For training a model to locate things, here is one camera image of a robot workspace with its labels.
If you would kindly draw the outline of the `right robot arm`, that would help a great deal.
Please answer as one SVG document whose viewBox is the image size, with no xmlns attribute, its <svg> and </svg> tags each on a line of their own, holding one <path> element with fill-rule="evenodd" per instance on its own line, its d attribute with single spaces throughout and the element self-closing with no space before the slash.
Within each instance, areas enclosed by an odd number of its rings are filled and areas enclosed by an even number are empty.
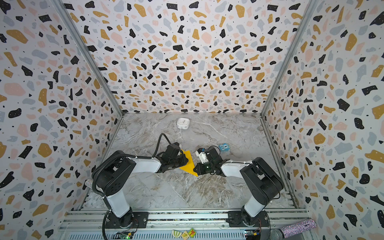
<svg viewBox="0 0 384 240">
<path fill-rule="evenodd" d="M 252 196 L 241 208 L 240 219 L 232 221 L 235 224 L 252 227 L 260 223 L 261 212 L 269 202 L 280 197 L 284 188 L 282 179 L 263 158 L 257 157 L 249 163 L 224 160 L 215 147 L 199 148 L 196 155 L 201 162 L 195 166 L 194 172 L 199 176 L 211 174 L 240 178 L 249 188 Z"/>
</svg>

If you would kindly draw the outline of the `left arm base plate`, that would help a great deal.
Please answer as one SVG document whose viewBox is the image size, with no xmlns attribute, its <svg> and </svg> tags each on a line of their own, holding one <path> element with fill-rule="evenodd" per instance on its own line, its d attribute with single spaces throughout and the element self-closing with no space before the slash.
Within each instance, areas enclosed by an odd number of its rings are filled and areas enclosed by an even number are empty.
<svg viewBox="0 0 384 240">
<path fill-rule="evenodd" d="M 127 212 L 118 218 L 109 212 L 104 223 L 105 229 L 145 229 L 149 219 L 149 212 Z"/>
</svg>

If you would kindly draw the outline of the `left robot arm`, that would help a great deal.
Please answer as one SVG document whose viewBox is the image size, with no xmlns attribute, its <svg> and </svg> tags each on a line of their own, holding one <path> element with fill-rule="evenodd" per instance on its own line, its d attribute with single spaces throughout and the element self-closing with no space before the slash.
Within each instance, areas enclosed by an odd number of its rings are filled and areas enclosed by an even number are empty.
<svg viewBox="0 0 384 240">
<path fill-rule="evenodd" d="M 131 220 L 132 208 L 123 193 L 131 174 L 164 173 L 187 165 L 188 158 L 178 143 L 170 144 L 164 152 L 153 156 L 134 156 L 114 152 L 92 174 L 92 190 L 102 197 L 117 219 Z"/>
</svg>

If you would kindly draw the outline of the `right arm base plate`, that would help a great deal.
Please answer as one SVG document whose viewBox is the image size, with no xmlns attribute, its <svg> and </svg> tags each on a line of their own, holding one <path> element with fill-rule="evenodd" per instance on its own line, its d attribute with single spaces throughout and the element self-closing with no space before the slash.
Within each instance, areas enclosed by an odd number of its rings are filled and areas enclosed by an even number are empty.
<svg viewBox="0 0 384 240">
<path fill-rule="evenodd" d="M 266 211 L 259 212 L 255 217 L 249 216 L 245 211 L 229 211 L 226 222 L 229 223 L 231 228 L 259 228 L 270 226 Z"/>
</svg>

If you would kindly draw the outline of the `yellow square paper sheet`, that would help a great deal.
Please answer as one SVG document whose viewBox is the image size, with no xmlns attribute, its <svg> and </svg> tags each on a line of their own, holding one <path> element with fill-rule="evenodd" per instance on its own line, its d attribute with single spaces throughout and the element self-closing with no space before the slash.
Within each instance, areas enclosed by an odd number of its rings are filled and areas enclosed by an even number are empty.
<svg viewBox="0 0 384 240">
<path fill-rule="evenodd" d="M 183 153 L 185 154 L 186 158 L 188 159 L 188 162 L 185 166 L 180 167 L 180 169 L 197 177 L 198 174 L 196 172 L 194 172 L 195 164 L 194 164 L 191 152 L 190 151 L 183 151 Z"/>
</svg>

